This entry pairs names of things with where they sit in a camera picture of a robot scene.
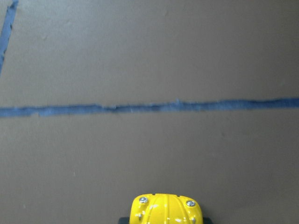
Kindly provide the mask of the yellow beetle toy car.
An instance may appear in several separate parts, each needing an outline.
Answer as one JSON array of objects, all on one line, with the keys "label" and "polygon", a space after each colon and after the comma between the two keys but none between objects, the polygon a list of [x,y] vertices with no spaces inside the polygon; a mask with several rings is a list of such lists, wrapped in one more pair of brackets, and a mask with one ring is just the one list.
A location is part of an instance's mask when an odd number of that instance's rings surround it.
[{"label": "yellow beetle toy car", "polygon": [[129,217],[121,217],[120,224],[211,224],[204,217],[198,202],[190,197],[152,193],[137,196]]}]

